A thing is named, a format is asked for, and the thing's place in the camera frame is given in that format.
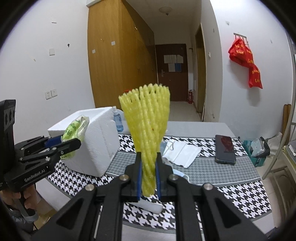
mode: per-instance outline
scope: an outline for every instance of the plastic bag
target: plastic bag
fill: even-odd
[[[263,89],[258,67],[254,64],[253,53],[241,38],[236,38],[228,50],[229,58],[237,64],[249,68],[249,87]]]
[[[75,120],[71,122],[70,125],[68,125],[67,129],[65,130],[65,133],[61,137],[61,141],[65,142],[74,138],[78,138],[81,142],[83,142],[84,135],[88,125],[89,117],[84,115],[77,117]],[[62,155],[61,160],[72,158],[74,157],[74,155],[75,151],[72,151],[68,154]]]
[[[249,67],[248,58],[247,58],[247,49],[244,40],[241,38],[236,38],[232,46],[228,50],[229,58],[236,62],[239,65],[244,67]]]
[[[266,139],[267,144],[270,148],[270,155],[274,156],[279,148],[279,145],[281,143],[281,137],[282,137],[282,133],[277,133],[275,136],[273,136],[272,138]]]
[[[258,157],[265,152],[264,142],[261,138],[252,141],[251,147],[253,149],[252,157]]]

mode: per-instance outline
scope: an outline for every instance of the human hand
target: human hand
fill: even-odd
[[[20,199],[21,195],[20,193],[14,193],[10,191],[9,189],[3,190],[0,192],[0,196],[2,200],[7,204],[14,208],[17,208],[15,205],[13,199]],[[35,185],[32,185],[28,187],[26,190],[24,190],[24,197],[26,199],[25,201],[25,208],[31,208],[36,209],[37,208],[37,191],[35,189]]]

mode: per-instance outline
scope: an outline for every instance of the fire extinguisher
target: fire extinguisher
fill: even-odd
[[[188,91],[188,103],[189,104],[193,103],[193,91],[192,90]]]

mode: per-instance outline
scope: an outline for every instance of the houndstooth tablecloth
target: houndstooth tablecloth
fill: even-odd
[[[98,186],[109,183],[114,175],[124,173],[125,167],[133,163],[136,157],[131,136],[120,134],[119,139],[120,149],[104,176],[84,175],[68,169],[62,161],[59,161],[55,173],[49,175],[48,180],[70,197],[75,196],[88,183]],[[165,141],[171,139],[202,147],[201,153],[188,169],[174,165],[175,169],[189,176],[191,183],[202,185],[205,182],[211,182],[215,184],[227,199],[231,200],[247,218],[252,220],[271,213],[271,206],[262,181],[238,139],[232,139],[237,157],[237,163],[234,166],[215,163],[215,140],[213,138],[164,137]],[[161,203],[157,195],[144,199]],[[126,203],[123,208],[123,221],[125,224],[149,230],[157,229],[163,232],[175,230],[173,203],[161,204],[163,210],[158,215]]]

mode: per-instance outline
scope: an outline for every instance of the foam fruit net sleeve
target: foam fruit net sleeve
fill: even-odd
[[[165,134],[170,112],[170,91],[162,85],[149,84],[119,96],[136,152],[142,158],[142,193],[154,194],[155,161]]]

